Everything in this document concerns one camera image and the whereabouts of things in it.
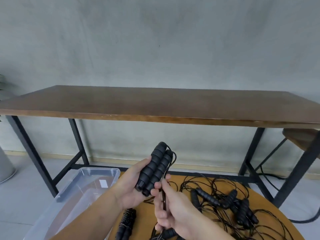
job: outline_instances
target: hand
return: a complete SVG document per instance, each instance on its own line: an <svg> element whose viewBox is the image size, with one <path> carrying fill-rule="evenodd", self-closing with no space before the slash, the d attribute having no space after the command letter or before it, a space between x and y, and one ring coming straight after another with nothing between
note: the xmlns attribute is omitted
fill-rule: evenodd
<svg viewBox="0 0 320 240"><path fill-rule="evenodd" d="M146 197L134 187L138 182L140 171L150 163L150 161L151 156L131 166L118 179L114 186L110 188L121 210L134 208L146 199Z"/></svg>
<svg viewBox="0 0 320 240"><path fill-rule="evenodd" d="M181 237L195 240L198 236L200 225L209 220L203 216L182 192L176 192L166 180L161 181L162 189L166 193L167 212L163 210L162 193L153 189L154 213L158 220L155 226L157 231L162 227L173 228Z"/></svg>

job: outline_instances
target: left hand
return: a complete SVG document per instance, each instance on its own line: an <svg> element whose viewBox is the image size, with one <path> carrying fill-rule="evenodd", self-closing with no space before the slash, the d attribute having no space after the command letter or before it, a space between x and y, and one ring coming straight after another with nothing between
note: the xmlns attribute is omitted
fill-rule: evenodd
<svg viewBox="0 0 320 240"><path fill-rule="evenodd" d="M140 171L151 161L151 156L131 166L110 188L122 210L134 208L146 197L135 189Z"/></svg>

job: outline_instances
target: white label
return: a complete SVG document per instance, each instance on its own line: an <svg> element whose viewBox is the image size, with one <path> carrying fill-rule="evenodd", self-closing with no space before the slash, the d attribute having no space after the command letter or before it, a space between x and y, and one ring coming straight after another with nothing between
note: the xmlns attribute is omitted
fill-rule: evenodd
<svg viewBox="0 0 320 240"><path fill-rule="evenodd" d="M99 181L100 181L101 188L108 188L108 184L107 184L106 180L99 179Z"/></svg>

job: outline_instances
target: right hand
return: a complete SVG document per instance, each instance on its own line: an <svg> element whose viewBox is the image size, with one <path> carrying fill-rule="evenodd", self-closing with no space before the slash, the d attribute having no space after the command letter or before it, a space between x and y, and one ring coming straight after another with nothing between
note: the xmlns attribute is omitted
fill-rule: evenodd
<svg viewBox="0 0 320 240"><path fill-rule="evenodd" d="M162 227L173 228L183 238L197 239L199 224L203 221L204 216L192 205L184 193L176 192L164 179L161 184L162 190L166 193L167 211L163 210L162 193L158 190L151 191L151 194L155 196L154 213L158 220L155 229L160 231Z"/></svg>

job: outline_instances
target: round wooden table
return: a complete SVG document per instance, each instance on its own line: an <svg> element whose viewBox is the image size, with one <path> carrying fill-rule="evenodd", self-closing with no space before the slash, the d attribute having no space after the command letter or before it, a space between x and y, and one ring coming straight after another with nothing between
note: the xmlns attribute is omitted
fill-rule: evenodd
<svg viewBox="0 0 320 240"><path fill-rule="evenodd" d="M182 184L184 179L185 179L185 176L172 175L170 181L175 182L178 185L178 187L180 187L180 185ZM205 178L197 178L196 180L204 182L204 183L208 183ZM196 185L194 185L194 184L189 184L189 185L193 188L196 188ZM226 183L223 181L216 182L216 185L217 185L217 189L225 194L228 194L232 189L235 188L230 183ZM245 188L241 184L236 183L236 185L237 185L238 189L242 190L243 192L246 192ZM171 186L174 189L176 189L176 186L174 184L171 184ZM206 192L211 193L210 187L207 187L207 186L201 184L201 188L203 190L205 190ZM243 195L243 193L241 193L240 190L238 190L237 197L242 199L242 198L244 198L244 195ZM264 209L264 210L270 211L272 214L274 214L274 216L276 216L286 226L286 228L288 229L288 231L290 232L290 234L292 235L292 238L294 240L304 240L304 238L299 233L299 231L295 228L295 226L290 222L290 220L288 218L285 217L284 214L282 214L282 212L278 208L276 208L272 203L270 203L268 200L266 200L260 194L256 193L255 191L253 191L251 189L248 189L248 190L249 190L249 202L250 202L250 209L251 210ZM187 190L184 190L183 192L188 197L190 197L190 193ZM154 215L154 205L147 204L147 203L141 203L135 209L137 210L137 218L136 218L134 226L133 226L132 235L130 237L130 240L148 240L148 239L150 239L151 231L157 222L155 215ZM209 217L211 219L217 218L214 214L212 214L210 212L206 212L204 210L202 212L204 215L206 215L207 217ZM231 211L230 212L228 211L228 214L231 217L233 216ZM278 231L279 233L283 234L283 228L282 228L281 224L273 216L266 214L266 213L263 213L263 212L257 212L256 216L259 220L258 225L264 225L264 226L270 227L270 228ZM122 214L118 217L117 221L115 222L114 227L112 228L110 236L108 238L109 240L115 239L115 235L118 230L118 226L121 221L121 218L122 218ZM257 228L260 233L265 233L265 234L261 234L264 240L271 240L273 238L276 240L283 240L282 236L278 235L273 230L270 230L267 227L260 226ZM287 231L286 231L285 235L286 235L287 240L292 240ZM257 240L262 239L258 233L255 234L253 236L253 238L257 239Z"/></svg>

